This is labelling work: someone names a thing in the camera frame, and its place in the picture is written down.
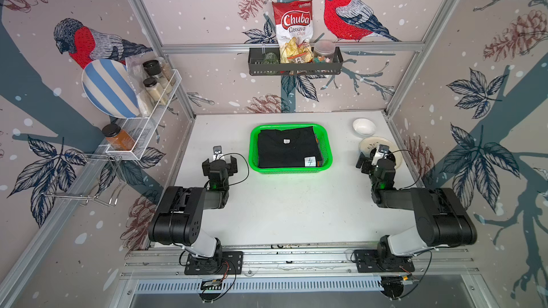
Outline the green plastic basket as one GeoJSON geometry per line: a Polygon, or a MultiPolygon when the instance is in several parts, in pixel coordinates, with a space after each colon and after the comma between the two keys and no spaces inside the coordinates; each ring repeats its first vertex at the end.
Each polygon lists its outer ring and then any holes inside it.
{"type": "Polygon", "coordinates": [[[286,123],[286,124],[267,124],[259,125],[251,131],[250,145],[248,153],[248,162],[251,168],[262,174],[292,174],[292,173],[318,173],[327,170],[333,163],[333,155],[328,138],[328,133],[324,127],[315,123],[286,123]],[[258,134],[265,129],[288,130],[293,128],[305,128],[311,126],[318,140],[318,146],[324,158],[324,164],[318,168],[270,168],[264,169],[258,167],[258,134]]]}

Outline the black t-shirt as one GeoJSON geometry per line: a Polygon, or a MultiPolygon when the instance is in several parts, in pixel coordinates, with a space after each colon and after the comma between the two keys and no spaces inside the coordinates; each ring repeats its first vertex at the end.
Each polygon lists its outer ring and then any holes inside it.
{"type": "Polygon", "coordinates": [[[258,134],[258,167],[318,168],[324,158],[313,127],[265,129],[258,134]]]}

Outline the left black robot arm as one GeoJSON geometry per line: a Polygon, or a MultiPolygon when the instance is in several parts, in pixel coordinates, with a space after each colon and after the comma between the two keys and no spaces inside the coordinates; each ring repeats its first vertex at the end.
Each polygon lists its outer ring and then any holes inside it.
{"type": "Polygon", "coordinates": [[[148,239],[161,245],[183,248],[197,260],[221,259],[222,246],[218,238],[202,231],[205,210],[225,208],[230,189],[230,177],[238,172],[234,156],[215,161],[206,160],[202,170],[208,178],[200,187],[170,186],[165,189],[148,227],[148,239]]]}

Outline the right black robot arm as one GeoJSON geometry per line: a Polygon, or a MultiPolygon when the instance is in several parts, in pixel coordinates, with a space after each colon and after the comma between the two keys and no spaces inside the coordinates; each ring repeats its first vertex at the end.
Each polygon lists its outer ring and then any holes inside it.
{"type": "Polygon", "coordinates": [[[380,261],[404,260],[433,248],[456,248],[477,242],[476,227],[452,189],[397,189],[395,162],[389,158],[360,154],[356,168],[369,175],[372,201],[379,208],[414,213],[415,225],[380,239],[380,261]]]}

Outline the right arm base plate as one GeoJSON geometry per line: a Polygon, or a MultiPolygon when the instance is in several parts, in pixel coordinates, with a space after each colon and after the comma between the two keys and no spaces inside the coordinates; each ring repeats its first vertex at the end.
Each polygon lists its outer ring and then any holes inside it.
{"type": "Polygon", "coordinates": [[[350,257],[359,273],[376,272],[415,272],[411,258],[396,257],[392,254],[379,255],[377,250],[354,250],[350,257]]]}

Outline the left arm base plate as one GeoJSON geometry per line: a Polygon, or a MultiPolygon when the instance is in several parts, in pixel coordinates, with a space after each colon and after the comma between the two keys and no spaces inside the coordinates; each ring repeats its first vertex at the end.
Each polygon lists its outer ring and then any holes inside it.
{"type": "Polygon", "coordinates": [[[223,251],[213,258],[197,258],[189,255],[184,262],[185,275],[240,275],[244,253],[223,251]]]}

